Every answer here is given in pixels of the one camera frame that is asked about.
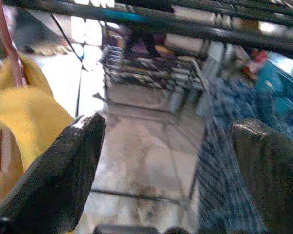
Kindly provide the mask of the black clothes drying rack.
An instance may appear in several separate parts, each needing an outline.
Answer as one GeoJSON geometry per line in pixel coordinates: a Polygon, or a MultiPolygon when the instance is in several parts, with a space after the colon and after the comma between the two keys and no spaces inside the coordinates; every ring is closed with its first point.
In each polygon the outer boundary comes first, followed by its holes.
{"type": "Polygon", "coordinates": [[[182,22],[174,17],[164,17],[157,13],[137,14],[109,8],[86,6],[59,0],[3,0],[7,6],[36,10],[60,15],[84,17],[104,23],[123,24],[134,29],[144,29],[148,33],[173,33],[191,38],[207,39],[225,44],[241,45],[293,56],[293,39],[277,36],[229,31],[199,23],[182,22]]]}

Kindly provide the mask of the blue plaid shirt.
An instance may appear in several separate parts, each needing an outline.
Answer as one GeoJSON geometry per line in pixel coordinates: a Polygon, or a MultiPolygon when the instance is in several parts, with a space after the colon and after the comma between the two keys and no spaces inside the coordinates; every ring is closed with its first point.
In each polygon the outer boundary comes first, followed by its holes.
{"type": "Polygon", "coordinates": [[[279,117],[275,96],[241,79],[208,82],[205,134],[198,153],[198,225],[220,234],[271,234],[240,172],[231,127],[256,119],[293,142],[293,112],[279,117]]]}

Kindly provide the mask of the yellow polo shirt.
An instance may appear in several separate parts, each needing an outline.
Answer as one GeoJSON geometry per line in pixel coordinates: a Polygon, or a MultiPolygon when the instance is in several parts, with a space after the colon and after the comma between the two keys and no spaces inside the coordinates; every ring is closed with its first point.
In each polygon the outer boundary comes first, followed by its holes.
{"type": "Polygon", "coordinates": [[[32,162],[74,121],[55,101],[39,66],[25,54],[19,58],[27,86],[14,84],[9,59],[0,69],[0,129],[6,127],[14,136],[10,154],[3,158],[8,165],[0,171],[0,204],[32,162]]]}

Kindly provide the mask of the reddish plastic hanger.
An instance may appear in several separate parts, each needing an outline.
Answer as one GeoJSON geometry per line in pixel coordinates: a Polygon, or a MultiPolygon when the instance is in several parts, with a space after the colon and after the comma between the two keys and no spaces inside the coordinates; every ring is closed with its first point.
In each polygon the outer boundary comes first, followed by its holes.
{"type": "Polygon", "coordinates": [[[2,0],[0,0],[0,39],[4,45],[11,62],[11,69],[16,86],[27,85],[24,69],[19,59],[16,47],[12,41],[4,14],[2,0]]]}

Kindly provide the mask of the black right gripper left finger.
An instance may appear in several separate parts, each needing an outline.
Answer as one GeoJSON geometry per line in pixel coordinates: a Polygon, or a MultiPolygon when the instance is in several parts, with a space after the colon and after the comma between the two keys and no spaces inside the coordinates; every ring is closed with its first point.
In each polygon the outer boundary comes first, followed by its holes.
{"type": "Polygon", "coordinates": [[[37,157],[0,204],[0,234],[75,230],[95,178],[105,119],[82,115],[37,157]]]}

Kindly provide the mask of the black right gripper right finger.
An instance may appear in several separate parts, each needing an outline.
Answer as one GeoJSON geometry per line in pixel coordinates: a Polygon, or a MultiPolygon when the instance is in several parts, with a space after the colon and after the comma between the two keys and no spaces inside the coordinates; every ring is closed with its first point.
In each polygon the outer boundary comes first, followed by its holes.
{"type": "Polygon", "coordinates": [[[293,142],[248,118],[231,127],[240,172],[271,234],[293,234],[293,142]]]}

